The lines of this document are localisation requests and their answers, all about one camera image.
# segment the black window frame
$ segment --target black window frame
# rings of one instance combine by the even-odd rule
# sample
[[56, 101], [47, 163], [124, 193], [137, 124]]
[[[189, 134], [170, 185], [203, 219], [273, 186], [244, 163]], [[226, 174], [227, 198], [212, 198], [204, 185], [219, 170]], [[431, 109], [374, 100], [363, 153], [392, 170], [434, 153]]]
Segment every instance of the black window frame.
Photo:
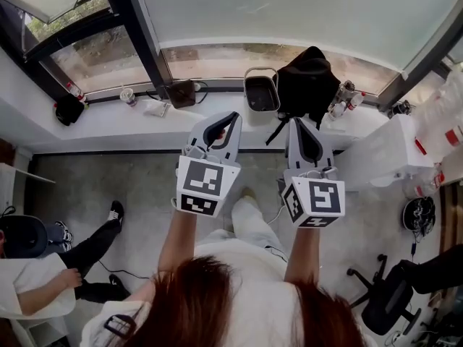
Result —
[[[156, 45], [150, 36], [143, 10], [138, 0], [108, 0], [110, 8], [103, 9], [84, 17], [71, 25], [54, 33], [41, 43], [25, 30], [25, 39], [32, 45], [29, 51], [22, 52], [20, 35], [22, 22], [19, 15], [12, 14], [13, 9], [5, 9], [0, 1], [0, 46], [22, 68], [22, 70], [55, 101], [71, 96], [64, 87], [70, 78], [54, 63], [51, 54], [73, 44], [83, 38], [95, 35], [105, 30], [124, 26], [132, 44], [145, 67], [150, 82], [127, 84], [134, 88], [135, 94], [145, 94], [146, 91], [167, 98], [165, 87], [175, 82], [169, 70], [169, 65], [163, 51], [156, 51]], [[369, 94], [367, 104], [377, 106], [380, 111], [387, 111], [431, 71], [446, 79], [450, 69], [442, 59], [463, 37], [463, 11], [450, 24], [449, 29], [441, 39], [423, 57], [407, 78], [398, 74], [379, 94]], [[208, 87], [200, 91], [211, 93], [242, 92], [242, 79], [192, 79], [205, 82]], [[89, 103], [115, 100], [120, 89], [114, 87], [88, 93]]]

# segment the floor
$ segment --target floor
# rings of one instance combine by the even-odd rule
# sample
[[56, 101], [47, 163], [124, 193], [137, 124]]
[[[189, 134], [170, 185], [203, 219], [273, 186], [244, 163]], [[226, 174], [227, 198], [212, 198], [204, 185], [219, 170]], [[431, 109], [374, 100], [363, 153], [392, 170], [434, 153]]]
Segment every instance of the floor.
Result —
[[[170, 199], [175, 193], [177, 154], [139, 155], [67, 155], [38, 159], [35, 172], [56, 181], [36, 184], [33, 191], [33, 214], [44, 222], [63, 220], [79, 243], [91, 235], [108, 215], [111, 201], [120, 200], [126, 209], [124, 229], [102, 259], [109, 269], [125, 269], [141, 276], [150, 276], [156, 269], [159, 252], [166, 237], [171, 217]], [[242, 170], [232, 188], [222, 214], [217, 219], [199, 217], [197, 239], [217, 228], [231, 224], [230, 212], [241, 188], [246, 184], [255, 190], [266, 220], [272, 219], [281, 203], [276, 178], [286, 168], [282, 154], [239, 154]], [[322, 229], [320, 245], [320, 283], [328, 291], [352, 301], [365, 292], [362, 284], [346, 275], [354, 267], [371, 279], [378, 269], [376, 257], [389, 256], [388, 270], [401, 259], [411, 259], [413, 235], [399, 224], [406, 202], [399, 184], [382, 189], [369, 189], [347, 194], [346, 217]], [[415, 262], [424, 262], [438, 254], [440, 239], [440, 207], [433, 231], [417, 246]], [[271, 224], [286, 250], [290, 251], [295, 229], [286, 210]], [[128, 289], [134, 291], [142, 280], [121, 274]], [[107, 281], [108, 273], [96, 264], [89, 281]], [[412, 312], [422, 308], [420, 320], [428, 320], [432, 312], [426, 307], [429, 296], [415, 294]], [[98, 313], [101, 305], [78, 301], [77, 308], [67, 317], [72, 346], [78, 346], [85, 322]], [[404, 319], [391, 329], [402, 330]], [[379, 346], [388, 335], [378, 336], [363, 326]], [[408, 346], [420, 331], [417, 325], [408, 337], [395, 343]]]

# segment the backpack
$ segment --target backpack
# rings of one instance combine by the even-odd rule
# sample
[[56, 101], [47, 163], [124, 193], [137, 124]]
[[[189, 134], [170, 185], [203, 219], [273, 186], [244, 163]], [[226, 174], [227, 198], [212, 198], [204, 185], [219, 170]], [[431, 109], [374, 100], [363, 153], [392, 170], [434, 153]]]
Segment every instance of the backpack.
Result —
[[[266, 141], [267, 145], [292, 117], [308, 114], [316, 122], [317, 129], [320, 129], [323, 115], [341, 83], [331, 72], [330, 62], [315, 46], [309, 47], [287, 66], [280, 68], [278, 74], [278, 112], [281, 123]], [[273, 81], [276, 81], [276, 75], [273, 76]]]

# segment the white tissue packet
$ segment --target white tissue packet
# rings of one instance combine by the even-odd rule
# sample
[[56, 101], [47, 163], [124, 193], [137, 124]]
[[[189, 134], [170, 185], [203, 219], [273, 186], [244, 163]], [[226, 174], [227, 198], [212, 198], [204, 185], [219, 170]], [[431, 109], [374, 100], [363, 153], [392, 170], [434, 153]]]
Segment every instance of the white tissue packet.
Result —
[[164, 117], [166, 114], [167, 109], [171, 106], [168, 103], [164, 103], [163, 101], [159, 100], [144, 100], [146, 102], [146, 108], [143, 111], [143, 114], [147, 114], [149, 116], [157, 116], [157, 117]]

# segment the woman's left arm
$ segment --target woman's left arm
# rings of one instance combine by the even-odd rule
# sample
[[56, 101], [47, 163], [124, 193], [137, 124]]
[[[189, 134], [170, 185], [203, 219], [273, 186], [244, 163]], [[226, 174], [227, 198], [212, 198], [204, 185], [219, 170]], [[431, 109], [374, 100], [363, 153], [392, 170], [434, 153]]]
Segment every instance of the woman's left arm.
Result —
[[196, 215], [175, 211], [159, 256], [158, 272], [174, 272], [195, 252]]

